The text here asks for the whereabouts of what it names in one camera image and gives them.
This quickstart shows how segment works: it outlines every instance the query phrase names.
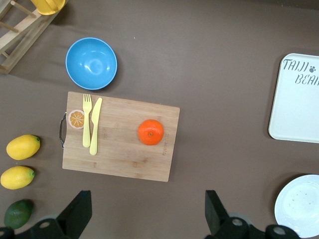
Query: yellow knife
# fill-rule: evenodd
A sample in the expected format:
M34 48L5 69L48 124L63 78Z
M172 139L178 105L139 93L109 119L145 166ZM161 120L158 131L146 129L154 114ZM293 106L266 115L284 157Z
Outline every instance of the yellow knife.
M102 98L98 98L92 111L91 121L93 123L93 133L90 145L90 154L95 155L98 152L98 125L101 110Z

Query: wooden cutting board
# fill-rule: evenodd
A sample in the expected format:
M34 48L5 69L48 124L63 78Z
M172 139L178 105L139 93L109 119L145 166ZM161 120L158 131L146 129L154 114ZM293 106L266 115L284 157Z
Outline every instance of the wooden cutting board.
M89 148L82 145L83 130L72 128L67 122L62 167L167 182L179 108L91 94L92 108L99 97L103 101L98 127L98 153L91 155ZM83 94L68 93L67 119L72 110L83 110L82 102ZM139 125L148 119L158 120L164 126L164 137L158 145L144 145L138 138Z

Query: blue bowl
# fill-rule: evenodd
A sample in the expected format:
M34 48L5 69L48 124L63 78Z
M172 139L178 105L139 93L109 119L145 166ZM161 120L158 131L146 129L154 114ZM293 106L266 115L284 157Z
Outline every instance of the blue bowl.
M112 48L94 37L74 42L66 54L65 65L72 81L87 90L106 87L118 67Z

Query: orange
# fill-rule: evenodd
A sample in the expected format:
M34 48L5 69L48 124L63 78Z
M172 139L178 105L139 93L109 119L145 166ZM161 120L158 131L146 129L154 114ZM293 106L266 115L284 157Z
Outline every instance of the orange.
M72 110L69 113L69 124L73 128L81 129L84 127L84 112L82 110Z
M156 145L164 136L164 127L159 121L148 119L139 126L138 135L143 144Z

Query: wooden rack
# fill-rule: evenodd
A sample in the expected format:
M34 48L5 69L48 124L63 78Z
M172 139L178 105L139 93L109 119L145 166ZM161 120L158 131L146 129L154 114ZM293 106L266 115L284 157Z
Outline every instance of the wooden rack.
M11 7L16 7L22 14L26 15L26 18L16 26L10 26L1 21ZM8 32L0 38L0 54L6 57L0 64L1 74L8 74L13 69L58 13L59 12L53 15L41 15L37 10L31 12L13 0L0 0L0 27L4 27L8 30ZM6 51L10 47L14 47L14 50L10 54L7 54Z

